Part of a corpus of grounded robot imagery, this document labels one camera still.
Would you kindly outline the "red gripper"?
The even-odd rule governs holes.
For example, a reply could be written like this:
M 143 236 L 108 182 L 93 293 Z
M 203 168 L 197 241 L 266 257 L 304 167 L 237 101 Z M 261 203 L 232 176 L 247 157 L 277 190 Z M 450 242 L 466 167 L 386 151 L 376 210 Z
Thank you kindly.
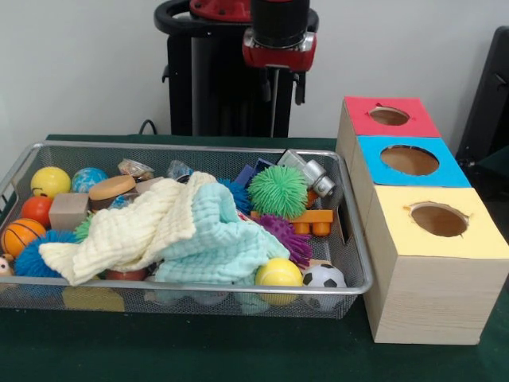
M 295 82 L 295 104 L 305 102 L 305 72 L 311 69 L 317 48 L 317 38 L 307 37 L 302 43 L 287 49 L 272 49 L 258 45 L 252 38 L 243 39 L 243 57 L 248 66 L 260 68 L 261 97 L 270 102 L 272 91 L 267 67 L 287 68 Z

